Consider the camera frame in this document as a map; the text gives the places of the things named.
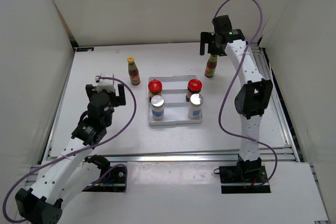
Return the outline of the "tall yellow-cap sauce bottle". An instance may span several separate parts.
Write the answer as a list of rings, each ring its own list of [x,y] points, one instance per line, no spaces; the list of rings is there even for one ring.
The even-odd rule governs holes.
[[[210,55],[205,68],[205,77],[212,78],[214,76],[217,67],[217,60],[218,55]]]
[[[129,73],[131,84],[134,86],[137,86],[141,82],[137,65],[133,57],[128,57],[127,62],[128,62],[128,73]]]

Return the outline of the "red-lid sauce jar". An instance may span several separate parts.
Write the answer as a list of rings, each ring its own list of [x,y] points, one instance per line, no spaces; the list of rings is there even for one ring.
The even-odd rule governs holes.
[[[162,94],[162,82],[156,79],[151,80],[148,83],[148,91],[149,91],[149,102],[151,102],[152,98],[156,95]]]
[[[187,84],[186,101],[189,102],[193,94],[200,93],[202,82],[198,79],[191,79]]]

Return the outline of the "silver-lid white shaker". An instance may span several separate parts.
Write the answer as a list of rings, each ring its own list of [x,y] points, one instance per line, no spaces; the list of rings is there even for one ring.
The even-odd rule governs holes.
[[[203,105],[203,96],[199,93],[191,95],[188,106],[188,117],[192,120],[198,120],[201,118]]]
[[[151,98],[151,111],[154,120],[161,120],[164,117],[164,98],[161,95],[155,95]]]

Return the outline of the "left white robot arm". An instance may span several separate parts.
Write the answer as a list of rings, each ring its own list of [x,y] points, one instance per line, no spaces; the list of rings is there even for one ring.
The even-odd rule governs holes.
[[[111,166],[103,156],[91,152],[104,143],[107,128],[112,124],[114,109],[126,104],[124,85],[113,80],[99,80],[96,86],[86,85],[87,110],[81,115],[61,155],[43,166],[46,172],[28,189],[15,195],[20,216],[31,223],[57,223],[66,205],[83,190],[99,183],[116,180],[123,164]]]

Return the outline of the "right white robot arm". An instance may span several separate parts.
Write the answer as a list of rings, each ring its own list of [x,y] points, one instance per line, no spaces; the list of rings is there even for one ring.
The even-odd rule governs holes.
[[[200,54],[228,56],[238,72],[241,89],[234,105],[241,120],[241,145],[238,153],[236,177],[247,182],[261,169],[259,128],[268,107],[273,83],[257,69],[253,53],[240,29],[233,29],[227,15],[212,20],[214,31],[201,33]]]

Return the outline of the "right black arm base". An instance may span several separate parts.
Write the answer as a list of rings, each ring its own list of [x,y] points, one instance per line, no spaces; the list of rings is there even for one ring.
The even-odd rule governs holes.
[[[213,170],[220,177],[222,194],[268,194],[271,193],[265,166],[250,177],[241,178],[236,166],[220,166]]]

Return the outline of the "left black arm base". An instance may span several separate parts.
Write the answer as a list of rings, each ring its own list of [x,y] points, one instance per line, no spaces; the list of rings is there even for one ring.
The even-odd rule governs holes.
[[[128,168],[125,164],[109,167],[108,173],[101,172],[97,182],[87,186],[83,192],[125,193],[127,190]]]

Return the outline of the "left black corner label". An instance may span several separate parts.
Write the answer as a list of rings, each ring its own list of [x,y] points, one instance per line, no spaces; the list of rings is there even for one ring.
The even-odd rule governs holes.
[[[76,52],[91,52],[94,51],[94,47],[80,47],[76,49]]]

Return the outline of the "white divided organizer tray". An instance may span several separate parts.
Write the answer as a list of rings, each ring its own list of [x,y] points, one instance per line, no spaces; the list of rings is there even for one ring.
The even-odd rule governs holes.
[[[150,126],[175,126],[199,124],[202,115],[197,119],[190,119],[187,115],[189,104],[186,101],[187,84],[196,79],[196,75],[149,77],[148,81],[158,80],[162,83],[164,99],[163,119],[155,120],[152,115],[151,102],[148,102],[148,123]]]

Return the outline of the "aluminium front rail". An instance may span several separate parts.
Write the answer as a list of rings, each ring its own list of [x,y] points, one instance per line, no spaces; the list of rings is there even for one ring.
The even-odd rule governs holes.
[[[192,152],[162,152],[162,153],[133,153],[133,154],[103,154],[112,163],[126,162],[220,162],[236,164],[238,150],[214,150],[214,151],[192,151]],[[296,149],[286,145],[276,147],[272,152],[267,148],[260,150],[260,157],[263,162],[298,162],[302,160]]]

